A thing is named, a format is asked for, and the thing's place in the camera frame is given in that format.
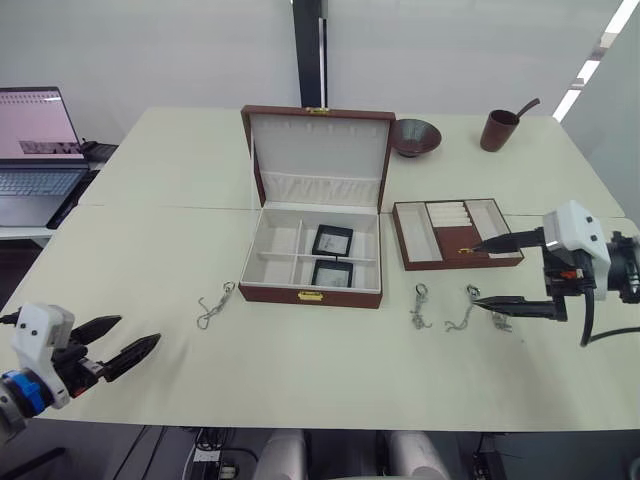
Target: cable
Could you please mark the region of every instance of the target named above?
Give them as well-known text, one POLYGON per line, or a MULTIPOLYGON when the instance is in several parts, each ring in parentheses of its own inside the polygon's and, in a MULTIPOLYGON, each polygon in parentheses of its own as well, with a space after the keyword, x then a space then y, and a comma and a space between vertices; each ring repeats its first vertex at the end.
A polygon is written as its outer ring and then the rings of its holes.
POLYGON ((589 339, 589 343, 600 340, 601 338, 611 337, 613 335, 622 335, 623 333, 640 332, 640 327, 619 328, 617 330, 609 330, 608 332, 598 333, 589 339))
POLYGON ((478 446, 476 447, 476 451, 474 452, 476 455, 480 453, 480 449, 482 448, 482 441, 484 440, 484 432, 480 432, 480 441, 478 442, 478 446))
POLYGON ((118 470, 116 470, 116 474, 113 476, 112 480, 116 480, 116 478, 118 478, 118 475, 120 475, 120 472, 122 471, 122 469, 124 468, 125 464, 127 463, 127 460, 129 460, 129 457, 133 453, 133 450, 136 448, 136 446, 138 445, 140 440, 142 440, 142 437, 148 431, 148 428, 149 428, 149 425, 143 425, 142 426, 142 428, 138 432, 138 435, 136 436, 135 440, 133 441, 133 443, 129 447, 129 451, 127 451, 127 454, 125 455, 124 459, 122 460, 122 463, 118 467, 118 470))
POLYGON ((254 452, 253 450, 250 450, 248 448, 223 447, 223 448, 220 449, 220 452, 244 452, 247 455, 251 455, 253 457, 253 459, 256 461, 256 463, 258 463, 258 455, 256 455, 256 452, 254 452))
POLYGON ((193 461, 193 456, 196 453, 196 444, 194 443, 191 446, 191 450, 189 451, 189 455, 187 456, 187 461, 184 462, 184 468, 182 469, 182 477, 180 477, 180 480, 186 480, 187 478, 187 471, 189 470, 189 466, 191 465, 191 462, 193 461))
POLYGON ((582 330, 582 339, 580 346, 586 347, 591 341, 591 330, 593 330, 593 312, 594 312, 593 288, 585 288, 584 290, 584 329, 582 330))
POLYGON ((233 429, 232 428, 222 428, 218 430, 218 441, 217 441, 217 445, 219 445, 220 447, 224 447, 227 442, 229 441, 229 433, 232 433, 233 429))
POLYGON ((619 328, 617 330, 609 330, 606 332, 591 335, 593 330, 593 317, 594 317, 594 298, 593 289, 586 289, 584 291, 585 301, 585 314, 584 314, 584 330, 582 332, 582 340, 580 341, 581 347, 586 347, 588 344, 601 340, 603 338, 612 337, 614 335, 622 335, 623 333, 640 332, 640 327, 619 328))
POLYGON ((200 431, 198 432, 198 435, 196 436, 196 446, 198 448, 198 450, 203 450, 205 452, 211 452, 213 451, 213 443, 211 442, 211 439, 209 438, 209 429, 208 428, 201 428, 200 431))
POLYGON ((153 450, 151 451, 151 456, 149 457, 149 461, 147 462, 147 467, 144 469, 144 473, 142 474, 141 480, 144 480, 145 478, 147 478, 147 474, 149 473, 149 469, 151 469, 151 464, 153 463, 153 459, 156 456, 156 452, 158 451, 158 447, 162 442, 162 438, 164 437, 165 433, 167 433, 167 429, 168 427, 162 427, 162 430, 160 430, 160 435, 158 435, 156 444, 153 446, 153 450))
POLYGON ((202 475, 200 476, 200 480, 207 480, 207 473, 211 468, 210 462, 204 462, 204 466, 202 468, 202 475))

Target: box lid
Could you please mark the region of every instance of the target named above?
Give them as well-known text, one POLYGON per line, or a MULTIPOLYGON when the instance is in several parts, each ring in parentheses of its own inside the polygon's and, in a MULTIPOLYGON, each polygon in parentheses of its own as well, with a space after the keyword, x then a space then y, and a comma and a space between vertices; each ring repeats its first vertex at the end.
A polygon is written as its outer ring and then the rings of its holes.
POLYGON ((374 207, 389 165, 391 112, 247 105, 260 202, 374 207))

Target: table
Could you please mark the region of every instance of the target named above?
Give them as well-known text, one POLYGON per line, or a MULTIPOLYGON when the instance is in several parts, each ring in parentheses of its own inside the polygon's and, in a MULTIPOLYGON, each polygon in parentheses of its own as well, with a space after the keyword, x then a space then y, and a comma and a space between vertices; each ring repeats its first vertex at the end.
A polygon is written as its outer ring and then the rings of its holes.
POLYGON ((33 240, 44 248, 55 230, 45 227, 0 227, 0 241, 2 240, 33 240))
MULTIPOLYGON (((236 291, 209 329, 199 330, 197 300, 214 304, 223 282, 239 279, 257 213, 76 208, 4 313, 43 301, 73 311, 78 324, 122 314, 90 346, 94 360, 109 359, 140 336, 163 337, 135 370, 45 417, 237 427, 640 428, 640 335, 579 347, 581 298, 567 300, 567 323, 512 319, 509 334, 474 309, 465 331, 446 333, 444 320, 464 316, 468 283, 484 296, 544 299, 540 252, 526 250, 512 268, 405 272, 387 214, 379 310, 249 303, 236 291), (417 282, 429 287, 423 313, 434 324, 421 331, 409 314, 417 282)), ((513 231, 541 224, 536 216, 506 219, 513 231)), ((637 233, 626 219, 602 222, 607 234, 637 233)), ((639 313, 640 306, 612 294, 596 306, 594 333, 637 325, 639 313)), ((0 329, 2 345, 11 333, 0 329)), ((0 370, 16 366, 13 352, 0 349, 0 370)))
MULTIPOLYGON (((552 117, 523 117, 497 153, 479 147, 484 116, 398 115, 405 117, 433 123, 443 141, 419 160, 392 153, 383 212, 396 201, 495 198, 505 214, 543 215, 574 199, 594 215, 624 216, 552 117)), ((148 110, 80 203, 259 208, 240 112, 148 110)))

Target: brown bowl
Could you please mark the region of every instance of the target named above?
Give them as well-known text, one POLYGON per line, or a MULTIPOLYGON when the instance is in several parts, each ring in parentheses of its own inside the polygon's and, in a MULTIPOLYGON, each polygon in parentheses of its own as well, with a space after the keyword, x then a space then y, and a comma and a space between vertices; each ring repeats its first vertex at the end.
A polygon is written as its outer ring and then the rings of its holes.
POLYGON ((396 120, 391 128, 391 146, 403 157, 413 158, 430 152, 441 141, 440 131, 422 120, 396 120))

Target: cup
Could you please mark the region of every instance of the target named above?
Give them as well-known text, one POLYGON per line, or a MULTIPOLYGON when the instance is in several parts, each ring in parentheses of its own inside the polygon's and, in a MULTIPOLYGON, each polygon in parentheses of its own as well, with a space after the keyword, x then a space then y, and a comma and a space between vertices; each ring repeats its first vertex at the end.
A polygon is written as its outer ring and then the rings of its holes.
POLYGON ((487 152, 497 152, 509 140, 520 118, 507 110, 493 110, 484 125, 480 146, 487 152))

